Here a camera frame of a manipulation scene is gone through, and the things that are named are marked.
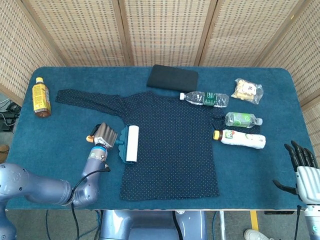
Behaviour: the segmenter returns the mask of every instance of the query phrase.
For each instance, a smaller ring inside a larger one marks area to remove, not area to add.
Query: bottle cap
[[[183,92],[180,93],[180,100],[185,100],[185,94]]]
[[[35,83],[37,84],[37,83],[44,83],[44,79],[42,78],[42,77],[37,77],[36,79],[35,79]]]
[[[256,125],[261,126],[262,125],[262,118],[257,118],[256,119]]]
[[[220,136],[220,131],[215,130],[215,131],[213,132],[213,139],[214,139],[214,140],[218,140],[218,139],[219,139],[219,136]]]

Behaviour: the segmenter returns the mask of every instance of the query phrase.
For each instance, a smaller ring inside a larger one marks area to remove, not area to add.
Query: white bottle
[[[255,149],[263,149],[266,145],[266,137],[260,134],[248,134],[244,132],[225,129],[214,131],[213,139],[223,144],[247,146]]]

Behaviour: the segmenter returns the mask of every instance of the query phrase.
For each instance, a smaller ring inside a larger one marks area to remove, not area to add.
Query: plastic bottle
[[[247,134],[239,131],[225,129],[214,131],[213,139],[223,144],[247,146],[255,149],[263,149],[266,145],[266,137],[260,134]]]
[[[256,118],[255,115],[249,113],[240,112],[228,112],[225,115],[225,125],[242,127],[242,128],[252,128],[254,125],[262,125],[263,120],[261,118]]]
[[[42,77],[35,79],[35,85],[32,87],[32,101],[35,115],[41,118],[51,115],[49,90],[47,86],[44,85]]]
[[[187,94],[180,93],[180,100],[186,100],[195,105],[207,105],[218,108],[225,108],[229,104],[228,95],[203,91],[192,91]]]

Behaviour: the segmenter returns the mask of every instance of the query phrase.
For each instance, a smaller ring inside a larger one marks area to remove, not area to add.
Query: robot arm
[[[277,180],[273,182],[279,189],[298,195],[299,199],[307,204],[304,216],[310,239],[320,240],[320,169],[311,151],[294,141],[291,141],[291,144],[294,149],[288,144],[284,147],[291,158],[296,176],[296,188],[284,186]]]
[[[0,237],[16,239],[16,228],[7,219],[5,212],[10,199],[24,196],[34,203],[63,206],[73,203],[75,208],[94,203],[99,195],[100,172],[90,173],[110,171],[106,158],[117,136],[118,134],[105,123],[99,126],[92,137],[95,147],[91,149],[83,169],[83,181],[79,182],[80,185],[75,186],[74,189],[66,180],[39,176],[13,163],[0,164]]]

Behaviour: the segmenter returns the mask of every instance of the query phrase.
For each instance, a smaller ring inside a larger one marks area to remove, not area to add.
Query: brown bottle
[[[51,115],[51,105],[49,99],[49,89],[44,85],[42,77],[35,79],[35,85],[32,87],[33,111],[40,118]]]

